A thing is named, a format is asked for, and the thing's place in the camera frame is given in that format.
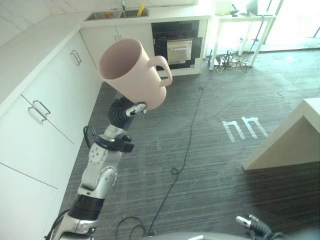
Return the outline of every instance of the white table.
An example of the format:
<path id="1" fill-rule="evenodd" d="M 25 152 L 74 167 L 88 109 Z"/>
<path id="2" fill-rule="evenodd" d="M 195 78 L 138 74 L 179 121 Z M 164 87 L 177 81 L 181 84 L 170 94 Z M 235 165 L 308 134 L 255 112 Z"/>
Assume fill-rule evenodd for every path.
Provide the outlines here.
<path id="1" fill-rule="evenodd" d="M 304 99 L 242 164 L 245 170 L 320 161 L 320 97 Z"/>
<path id="2" fill-rule="evenodd" d="M 276 19 L 276 15 L 267 15 L 267 16 L 264 16 L 264 22 L 266 22 L 266 28 L 264 29 L 263 31 L 263 34 L 262 34 L 262 37 L 261 39 L 259 40 L 259 43 L 258 43 L 258 46 L 253 54 L 253 57 L 249 63 L 250 67 L 252 67 L 255 63 L 255 60 L 258 56 L 258 53 L 260 51 L 260 48 L 263 44 L 263 42 L 265 41 L 266 39 L 266 36 L 269 32 L 269 29 L 270 27 L 272 26 L 272 22 Z M 252 27 L 252 23 L 253 22 L 261 22 L 263 20 L 263 17 L 262 16 L 249 16 L 249 17 L 245 17 L 245 16 L 242 16 L 242 15 L 239 15 L 239 16 L 231 16 L 231 15 L 225 15 L 225 16 L 214 16 L 212 21 L 217 21 L 215 26 L 217 26 L 217 30 L 216 30 L 216 36 L 215 36 L 215 41 L 214 41 L 214 47 L 212 49 L 212 58 L 211 58 L 211 63 L 210 63 L 210 67 L 209 69 L 212 71 L 214 69 L 214 64 L 215 64 L 215 58 L 216 58 L 216 54 L 217 54 L 217 50 L 218 50 L 218 42 L 219 42 L 219 37 L 220 37 L 220 33 L 221 33 L 221 29 L 222 29 L 222 26 L 223 26 L 223 23 L 240 23 L 240 22 L 250 22 L 249 26 L 248 26 L 248 29 L 247 29 L 247 32 L 245 34 L 245 37 L 242 41 L 242 45 L 240 47 L 240 50 L 239 50 L 239 53 L 238 55 L 241 56 L 242 53 L 243 53 L 243 50 L 244 50 L 244 46 L 248 40 L 248 34 L 251 30 L 251 27 Z"/>

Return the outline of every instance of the mug rim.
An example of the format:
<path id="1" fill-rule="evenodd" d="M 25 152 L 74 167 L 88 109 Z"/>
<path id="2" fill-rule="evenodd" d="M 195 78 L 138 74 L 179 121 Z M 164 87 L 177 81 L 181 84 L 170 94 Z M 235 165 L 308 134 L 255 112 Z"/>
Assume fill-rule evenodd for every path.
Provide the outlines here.
<path id="1" fill-rule="evenodd" d="M 120 43 L 123 42 L 123 41 L 132 41 L 132 42 L 135 42 L 135 43 L 138 44 L 138 46 L 139 46 L 139 54 L 138 54 L 138 57 L 137 57 L 136 60 L 135 60 L 135 63 L 133 64 L 133 66 L 132 66 L 125 74 L 123 74 L 123 75 L 121 75 L 121 76 L 118 76 L 118 77 L 116 77 L 116 78 L 106 78 L 106 77 L 102 76 L 102 74 L 101 74 L 101 68 L 100 68 L 100 62 L 101 62 L 102 58 L 104 57 L 104 55 L 106 54 L 106 52 L 108 52 L 108 50 L 111 49 L 111 47 L 114 47 L 114 46 L 116 46 L 117 44 L 120 44 Z M 99 59 L 99 62 L 98 62 L 98 66 L 97 66 L 98 74 L 99 74 L 99 76 L 100 76 L 102 79 L 108 80 L 108 81 L 113 81 L 113 80 L 116 80 L 116 79 L 118 79 L 118 78 L 122 78 L 122 77 L 126 76 L 127 74 L 129 74 L 129 73 L 131 72 L 131 70 L 137 65 L 137 62 L 138 62 L 138 60 L 140 59 L 141 54 L 142 54 L 142 43 L 141 43 L 139 40 L 137 40 L 137 39 L 135 39 L 135 38 L 131 38 L 131 37 L 121 39 L 121 40 L 115 42 L 114 44 L 112 44 L 111 46 L 109 46 L 109 47 L 103 52 L 103 54 L 101 55 L 101 57 L 100 57 L 100 59 Z"/>

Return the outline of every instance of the silver robot arm segment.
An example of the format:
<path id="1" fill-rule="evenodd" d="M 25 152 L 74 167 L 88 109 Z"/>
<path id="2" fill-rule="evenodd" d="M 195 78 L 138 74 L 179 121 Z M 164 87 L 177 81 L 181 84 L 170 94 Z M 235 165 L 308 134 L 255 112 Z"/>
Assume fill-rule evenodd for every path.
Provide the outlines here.
<path id="1" fill-rule="evenodd" d="M 111 124 L 103 134 L 94 137 L 77 195 L 70 210 L 64 214 L 53 240 L 94 239 L 91 234 L 98 226 L 105 198 L 115 184 L 122 154 L 130 153 L 134 147 L 125 129 L 135 115 L 146 113 L 146 108 L 146 104 L 133 105 L 125 97 L 111 105 Z"/>

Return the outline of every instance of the sink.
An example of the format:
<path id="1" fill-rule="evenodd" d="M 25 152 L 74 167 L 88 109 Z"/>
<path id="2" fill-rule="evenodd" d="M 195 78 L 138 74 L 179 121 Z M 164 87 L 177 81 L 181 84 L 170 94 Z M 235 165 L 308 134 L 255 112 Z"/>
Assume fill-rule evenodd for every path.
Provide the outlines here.
<path id="1" fill-rule="evenodd" d="M 86 19 L 86 21 L 101 20 L 101 19 L 118 19 L 122 13 L 123 13 L 122 10 L 94 12 Z"/>
<path id="2" fill-rule="evenodd" d="M 102 20 L 102 19 L 123 19 L 123 18 L 139 18 L 137 16 L 138 9 L 133 9 L 133 10 L 110 10 L 110 11 L 98 11 L 98 12 L 93 12 L 87 19 L 86 21 L 91 21 L 91 20 Z M 148 17 L 149 16 L 149 10 L 148 9 L 143 9 L 141 17 Z"/>
<path id="3" fill-rule="evenodd" d="M 140 17 L 149 17 L 149 10 L 143 9 L 141 16 L 137 16 L 138 9 L 137 10 L 126 10 L 122 11 L 120 18 L 140 18 Z"/>

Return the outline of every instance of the table leg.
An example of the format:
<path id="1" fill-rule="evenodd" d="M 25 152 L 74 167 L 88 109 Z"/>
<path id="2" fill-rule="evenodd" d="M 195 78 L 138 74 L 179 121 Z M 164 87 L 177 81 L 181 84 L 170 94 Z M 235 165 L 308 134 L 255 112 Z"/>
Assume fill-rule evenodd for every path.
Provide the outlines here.
<path id="1" fill-rule="evenodd" d="M 221 33 L 221 22 L 219 21 L 217 24 L 217 31 L 216 31 L 216 38 L 214 41 L 214 47 L 212 50 L 212 57 L 211 57 L 211 63 L 210 63 L 210 67 L 209 70 L 213 71 L 214 70 L 214 66 L 215 66 L 215 59 L 216 59 L 216 54 L 217 54 L 217 50 L 218 50 L 218 41 L 219 41 L 219 37 L 220 37 L 220 33 Z"/>
<path id="2" fill-rule="evenodd" d="M 253 56 L 252 56 L 252 58 L 251 58 L 251 61 L 250 61 L 250 64 L 249 64 L 250 67 L 252 67 L 252 66 L 254 65 L 255 61 L 256 61 L 256 58 L 257 58 L 257 56 L 258 56 L 258 54 L 259 54 L 259 51 L 260 51 L 260 48 L 261 48 L 263 42 L 264 42 L 265 39 L 266 39 L 266 36 L 267 36 L 268 31 L 269 31 L 269 29 L 270 29 L 270 27 L 271 27 L 271 24 L 272 24 L 272 19 L 269 19 L 269 20 L 267 21 L 266 27 L 265 27 L 265 29 L 264 29 L 264 31 L 263 31 L 262 37 L 261 37 L 261 39 L 260 39 L 260 41 L 259 41 L 259 44 L 258 44 L 258 46 L 256 47 L 256 50 L 254 51 L 254 54 L 253 54 Z"/>
<path id="3" fill-rule="evenodd" d="M 247 41 L 248 41 L 248 35 L 249 35 L 249 32 L 251 31 L 252 23 L 253 23 L 253 22 L 251 21 L 250 24 L 249 24 L 249 26 L 248 26 L 247 32 L 246 32 L 246 34 L 245 34 L 245 36 L 244 36 L 244 38 L 243 38 L 243 40 L 242 40 L 242 44 L 241 44 L 241 47 L 240 47 L 240 49 L 239 49 L 238 56 L 242 56 L 242 53 L 243 53 L 244 48 L 245 48 L 245 45 L 246 45 L 246 43 L 247 43 Z"/>

